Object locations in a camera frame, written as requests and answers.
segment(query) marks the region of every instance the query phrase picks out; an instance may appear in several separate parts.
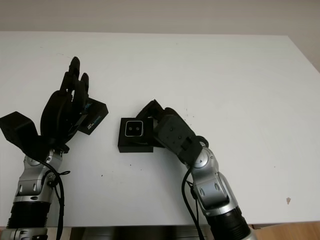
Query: robot forearm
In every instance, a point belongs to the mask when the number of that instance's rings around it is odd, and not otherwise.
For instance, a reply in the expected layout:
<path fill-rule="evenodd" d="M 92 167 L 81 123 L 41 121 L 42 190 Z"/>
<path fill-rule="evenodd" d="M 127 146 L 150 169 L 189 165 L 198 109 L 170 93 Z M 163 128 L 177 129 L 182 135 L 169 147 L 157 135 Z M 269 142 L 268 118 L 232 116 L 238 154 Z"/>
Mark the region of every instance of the robot forearm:
<path fill-rule="evenodd" d="M 213 152 L 203 147 L 191 171 L 198 203 L 215 240 L 256 240 Z"/>
<path fill-rule="evenodd" d="M 50 150 L 46 163 L 56 170 L 62 152 Z M 19 178 L 11 217 L 1 240 L 47 239 L 47 214 L 53 199 L 55 175 L 44 165 L 25 156 L 24 171 Z"/>

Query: black cable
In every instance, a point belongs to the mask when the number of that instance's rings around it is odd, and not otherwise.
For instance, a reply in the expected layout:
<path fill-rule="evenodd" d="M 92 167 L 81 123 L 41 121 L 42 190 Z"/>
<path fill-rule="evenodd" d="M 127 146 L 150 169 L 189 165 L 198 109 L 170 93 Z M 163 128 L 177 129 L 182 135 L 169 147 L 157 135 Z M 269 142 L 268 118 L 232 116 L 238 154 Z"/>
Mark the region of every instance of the black cable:
<path fill-rule="evenodd" d="M 195 208 L 196 208 L 196 221 L 199 224 L 199 209 L 198 209 L 198 201 L 195 200 Z"/>
<path fill-rule="evenodd" d="M 46 172 L 44 173 L 43 178 L 42 178 L 42 180 L 41 180 L 41 185 L 43 185 L 43 184 L 45 183 L 46 177 L 48 176 L 49 173 L 52 173 L 52 171 L 51 171 L 51 170 L 48 170 L 48 171 L 46 171 Z M 64 171 L 64 172 L 61 172 L 61 173 L 58 172 L 58 174 L 59 174 L 60 176 L 61 176 L 61 175 L 67 175 L 67 174 L 69 174 L 69 173 L 71 173 L 71 171 Z"/>
<path fill-rule="evenodd" d="M 189 181 L 186 181 L 186 183 L 189 185 L 190 189 L 192 188 L 192 183 Z"/>
<path fill-rule="evenodd" d="M 202 234 L 202 231 L 200 229 L 199 223 L 198 223 L 194 213 L 192 212 L 192 209 L 191 209 L 191 207 L 190 207 L 190 205 L 188 203 L 187 197 L 186 197 L 185 186 L 186 186 L 187 178 L 188 178 L 189 174 L 191 173 L 191 171 L 192 171 L 192 167 L 190 167 L 188 169 L 188 171 L 186 171 L 186 173 L 185 173 L 185 175 L 183 177 L 182 185 L 181 185 L 182 197 L 183 197 L 184 203 L 186 205 L 186 208 L 188 209 L 188 211 L 189 211 L 189 213 L 190 213 L 190 215 L 192 217 L 192 220 L 194 222 L 196 230 L 198 231 L 198 235 L 199 235 L 200 240 L 205 240 L 204 235 Z"/>
<path fill-rule="evenodd" d="M 42 161 L 42 160 L 36 160 L 37 162 L 41 163 L 42 165 L 46 166 L 48 169 L 51 170 L 51 172 L 55 175 L 55 180 L 57 182 L 57 184 L 59 184 L 59 188 L 60 188 L 60 196 L 58 195 L 58 191 L 55 186 L 52 186 L 55 190 L 55 193 L 57 194 L 58 197 L 58 202 L 59 202 L 59 219 L 58 219 L 58 227 L 56 230 L 56 240 L 60 240 L 61 235 L 62 235 L 62 231 L 64 228 L 64 214 L 65 214 L 65 191 L 64 191 L 64 185 L 62 183 L 61 177 L 60 175 L 65 175 L 67 174 L 66 172 L 70 172 L 70 171 L 66 171 L 63 173 L 58 173 L 55 168 L 53 166 L 51 166 L 49 163 Z"/>

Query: white tabletop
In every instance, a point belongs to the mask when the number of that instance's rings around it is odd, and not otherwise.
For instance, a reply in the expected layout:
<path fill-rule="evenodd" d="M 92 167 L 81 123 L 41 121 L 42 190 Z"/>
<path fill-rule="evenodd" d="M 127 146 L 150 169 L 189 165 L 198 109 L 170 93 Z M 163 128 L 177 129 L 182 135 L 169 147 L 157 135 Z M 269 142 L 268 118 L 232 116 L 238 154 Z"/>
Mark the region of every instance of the white tabletop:
<path fill-rule="evenodd" d="M 208 139 L 248 223 L 320 220 L 320 74 L 288 37 L 0 32 L 0 116 L 19 111 L 39 129 L 73 56 L 109 115 L 67 144 L 65 226 L 192 224 L 180 161 L 117 148 L 120 118 L 153 99 Z M 0 226 L 23 158 L 1 133 Z M 48 225 L 57 215 L 55 201 Z"/>

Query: beige wall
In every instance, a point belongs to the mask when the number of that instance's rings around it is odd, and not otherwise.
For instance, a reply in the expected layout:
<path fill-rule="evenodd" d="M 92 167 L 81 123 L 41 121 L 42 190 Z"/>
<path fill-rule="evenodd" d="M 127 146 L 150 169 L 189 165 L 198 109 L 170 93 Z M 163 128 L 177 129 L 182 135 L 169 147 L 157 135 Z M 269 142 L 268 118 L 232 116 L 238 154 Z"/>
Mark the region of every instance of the beige wall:
<path fill-rule="evenodd" d="M 0 31 L 288 35 L 320 71 L 320 0 L 0 0 Z"/>

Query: small black box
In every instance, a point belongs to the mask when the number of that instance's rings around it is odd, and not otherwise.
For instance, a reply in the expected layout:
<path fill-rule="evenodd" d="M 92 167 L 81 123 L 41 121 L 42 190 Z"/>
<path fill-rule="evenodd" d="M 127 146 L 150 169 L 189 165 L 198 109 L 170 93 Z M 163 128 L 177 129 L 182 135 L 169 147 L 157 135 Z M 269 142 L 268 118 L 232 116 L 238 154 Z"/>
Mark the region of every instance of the small black box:
<path fill-rule="evenodd" d="M 84 134 L 90 135 L 109 112 L 106 104 L 92 98 L 88 99 L 85 109 L 87 110 L 88 115 L 83 120 L 78 130 Z"/>
<path fill-rule="evenodd" d="M 148 144 L 153 139 L 154 120 L 147 118 L 121 118 L 118 148 L 120 153 L 153 153 L 154 147 Z"/>

